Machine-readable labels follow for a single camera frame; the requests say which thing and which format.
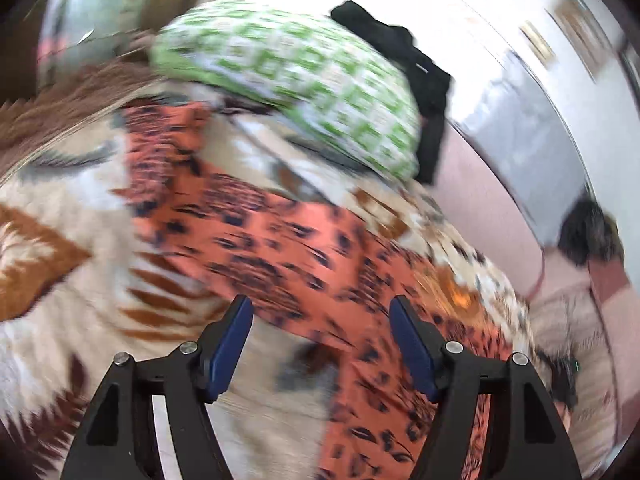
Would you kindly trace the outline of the orange floral blouse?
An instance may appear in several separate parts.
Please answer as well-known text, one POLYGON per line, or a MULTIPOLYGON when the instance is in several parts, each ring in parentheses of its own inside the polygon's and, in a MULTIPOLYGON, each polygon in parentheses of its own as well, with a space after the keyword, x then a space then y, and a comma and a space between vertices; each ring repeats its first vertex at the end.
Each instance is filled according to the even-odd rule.
POLYGON ((122 108, 134 228, 172 270, 218 296, 247 296, 260 318, 337 360, 321 478, 408 478, 435 409, 402 364, 392 299, 407 297, 444 338, 495 359, 532 339, 526 304, 450 226, 419 226, 419 246, 409 249, 347 208, 226 174, 202 154, 213 119, 201 102, 122 108))

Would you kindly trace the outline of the leaf pattern fleece blanket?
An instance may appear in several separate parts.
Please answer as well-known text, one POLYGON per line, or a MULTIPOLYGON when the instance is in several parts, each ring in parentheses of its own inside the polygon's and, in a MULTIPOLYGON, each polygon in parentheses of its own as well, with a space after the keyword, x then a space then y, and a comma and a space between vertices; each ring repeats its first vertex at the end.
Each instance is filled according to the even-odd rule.
MULTIPOLYGON (((463 238, 422 185, 393 185, 330 162, 269 110, 158 79, 138 64, 90 66, 31 100, 4 103, 1 447, 14 465, 2 468, 3 478, 58 478, 114 356, 164 356, 222 318, 233 298, 172 270, 134 228, 122 108, 137 99, 206 104, 214 116, 206 162, 268 192, 347 208, 409 249, 418 248, 424 224, 450 226, 463 238)), ((516 294, 532 330, 532 298, 516 294)), ((549 379, 551 356, 532 334, 513 351, 528 353, 549 379)), ((232 474, 323 479, 318 465, 337 377, 327 348, 255 312, 230 389, 206 410, 232 474)))

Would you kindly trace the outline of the dark furry cushion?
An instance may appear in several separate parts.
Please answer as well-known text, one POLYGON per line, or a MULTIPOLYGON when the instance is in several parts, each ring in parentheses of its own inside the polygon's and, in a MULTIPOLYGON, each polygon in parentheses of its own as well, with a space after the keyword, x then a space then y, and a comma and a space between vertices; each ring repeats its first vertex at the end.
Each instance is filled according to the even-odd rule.
POLYGON ((590 260, 624 261, 624 248, 613 217, 591 198, 581 198, 566 215, 558 248, 576 266, 590 260))

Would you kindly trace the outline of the grey pillow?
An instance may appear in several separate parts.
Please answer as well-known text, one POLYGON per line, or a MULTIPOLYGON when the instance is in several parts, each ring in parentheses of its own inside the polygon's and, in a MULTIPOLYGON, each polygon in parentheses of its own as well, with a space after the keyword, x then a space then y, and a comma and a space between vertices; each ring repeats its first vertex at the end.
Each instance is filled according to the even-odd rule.
POLYGON ((562 224, 590 179, 577 145, 540 81, 506 51, 476 76, 454 83, 449 117, 508 190, 542 246, 562 224))

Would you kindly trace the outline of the black garment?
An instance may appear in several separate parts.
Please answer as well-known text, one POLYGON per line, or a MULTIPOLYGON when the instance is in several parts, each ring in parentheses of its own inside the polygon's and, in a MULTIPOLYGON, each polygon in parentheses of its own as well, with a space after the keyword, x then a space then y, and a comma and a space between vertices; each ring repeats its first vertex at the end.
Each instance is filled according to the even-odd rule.
POLYGON ((333 21, 367 41, 406 76, 421 116, 421 136, 416 158, 416 180, 433 185, 445 130, 445 113, 451 76, 414 45, 405 27, 376 20, 362 6, 346 1, 330 12, 333 21))

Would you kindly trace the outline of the small framed picture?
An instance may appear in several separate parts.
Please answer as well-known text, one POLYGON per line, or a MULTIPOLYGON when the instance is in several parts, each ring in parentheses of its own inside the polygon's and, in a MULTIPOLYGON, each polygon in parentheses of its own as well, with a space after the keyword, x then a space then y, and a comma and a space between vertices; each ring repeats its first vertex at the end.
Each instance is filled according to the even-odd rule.
POLYGON ((555 61, 555 54, 547 40, 544 39, 531 22, 527 22, 522 26, 520 31, 525 36, 529 49, 532 50, 539 63, 544 66, 544 68, 549 68, 555 61))

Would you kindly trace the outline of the large framed painting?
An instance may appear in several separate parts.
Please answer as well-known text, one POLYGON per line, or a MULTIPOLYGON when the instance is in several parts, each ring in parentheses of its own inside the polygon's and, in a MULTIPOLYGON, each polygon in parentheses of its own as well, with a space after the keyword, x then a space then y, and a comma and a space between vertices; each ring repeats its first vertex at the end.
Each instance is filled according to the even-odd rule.
POLYGON ((596 81, 626 44, 626 34, 602 0, 553 0, 548 14, 596 81))

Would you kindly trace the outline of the green white patterned pillow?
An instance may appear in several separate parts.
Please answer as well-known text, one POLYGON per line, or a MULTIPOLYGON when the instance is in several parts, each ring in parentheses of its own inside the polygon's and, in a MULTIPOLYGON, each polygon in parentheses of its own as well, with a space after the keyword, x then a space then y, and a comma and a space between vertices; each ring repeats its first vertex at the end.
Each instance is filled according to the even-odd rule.
POLYGON ((407 181, 418 173, 421 121, 406 76, 330 18, 209 1, 160 30, 150 62, 166 77, 270 105, 381 176, 407 181))

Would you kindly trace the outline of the stained glass wooden door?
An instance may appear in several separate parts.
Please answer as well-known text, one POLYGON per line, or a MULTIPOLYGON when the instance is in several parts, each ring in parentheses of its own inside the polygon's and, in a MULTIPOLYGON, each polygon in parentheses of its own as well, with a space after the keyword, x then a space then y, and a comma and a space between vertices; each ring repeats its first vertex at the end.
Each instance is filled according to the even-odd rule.
POLYGON ((27 99, 130 51, 200 0, 2 0, 1 97, 27 99))

